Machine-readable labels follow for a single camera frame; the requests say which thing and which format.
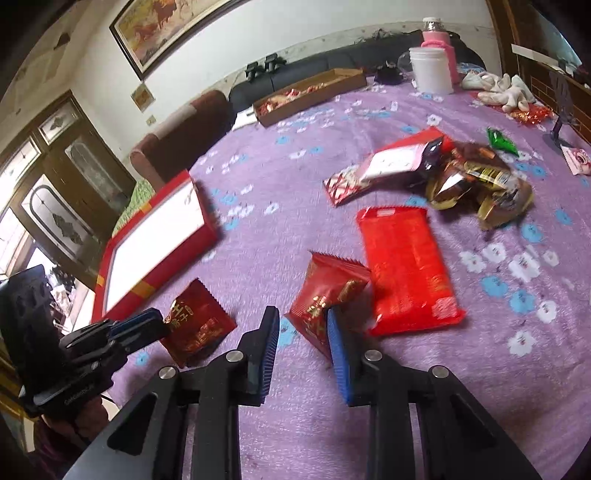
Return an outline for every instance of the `metal screw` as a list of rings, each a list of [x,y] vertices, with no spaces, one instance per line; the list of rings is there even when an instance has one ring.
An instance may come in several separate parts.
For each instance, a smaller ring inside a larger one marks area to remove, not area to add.
[[[449,370],[443,365],[434,366],[431,373],[433,373],[436,378],[447,378],[449,376]]]
[[[377,350],[368,350],[365,352],[365,358],[370,362],[379,362],[382,359],[382,352]]]
[[[162,380],[168,380],[169,378],[174,377],[176,374],[177,371],[174,369],[174,367],[162,367],[158,372],[158,376]]]
[[[226,353],[226,360],[229,362],[239,362],[244,358],[244,353],[240,350],[231,350],[230,352]]]

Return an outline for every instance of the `black leather sofa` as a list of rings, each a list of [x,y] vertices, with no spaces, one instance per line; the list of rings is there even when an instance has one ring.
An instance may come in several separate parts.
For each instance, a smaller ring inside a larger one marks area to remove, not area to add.
[[[478,54],[460,39],[460,35],[455,32],[449,33],[459,63],[473,63],[486,68]],[[238,83],[230,91],[229,100],[234,111],[240,112],[276,90],[326,70],[363,68],[367,72],[373,72],[387,60],[396,63],[402,53],[410,47],[419,47],[422,42],[423,33],[415,30],[380,39],[370,38],[346,47],[317,53],[283,65],[273,73],[260,73],[252,82]]]

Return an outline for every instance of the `cardboard box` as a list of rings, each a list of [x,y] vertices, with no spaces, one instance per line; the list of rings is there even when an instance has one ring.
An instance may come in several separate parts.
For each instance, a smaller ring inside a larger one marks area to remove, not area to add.
[[[267,99],[275,95],[287,93],[294,88],[297,90],[306,90],[308,87],[312,85],[318,85],[320,83],[324,83],[324,86],[319,88],[318,90],[310,93],[305,93],[296,98],[295,100],[292,100],[291,102],[286,103],[285,105],[281,105],[272,112],[259,116],[258,108],[263,103],[265,103]],[[283,120],[292,115],[295,115],[297,112],[306,110],[307,108],[310,108],[313,105],[317,105],[318,103],[325,102],[334,97],[335,95],[365,87],[367,86],[367,84],[368,83],[365,79],[365,74],[363,73],[363,70],[332,69],[328,70],[327,72],[322,72],[318,75],[314,75],[313,77],[307,78],[305,80],[293,83],[292,85],[282,88],[281,90],[277,90],[276,92],[273,92],[271,95],[268,95],[256,101],[252,104],[252,106],[255,109],[256,117],[258,118],[261,125],[263,127],[270,127],[271,125],[276,124],[279,120]]]
[[[169,181],[107,243],[92,323],[124,320],[214,246],[217,232],[187,170]]]

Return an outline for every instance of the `green candy wrapper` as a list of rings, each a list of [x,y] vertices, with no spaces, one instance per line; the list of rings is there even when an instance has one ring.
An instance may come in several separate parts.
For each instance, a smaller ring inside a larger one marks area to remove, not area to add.
[[[493,128],[487,128],[486,132],[488,133],[488,142],[491,144],[492,148],[513,153],[513,155],[519,156],[519,152],[517,151],[515,144],[501,132]]]

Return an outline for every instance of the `brown sofa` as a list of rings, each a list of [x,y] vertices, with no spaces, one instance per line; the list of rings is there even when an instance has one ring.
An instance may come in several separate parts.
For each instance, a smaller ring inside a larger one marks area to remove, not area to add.
[[[181,170],[190,169],[235,120],[236,114],[222,92],[204,93],[147,134],[132,149],[129,159],[157,192]]]

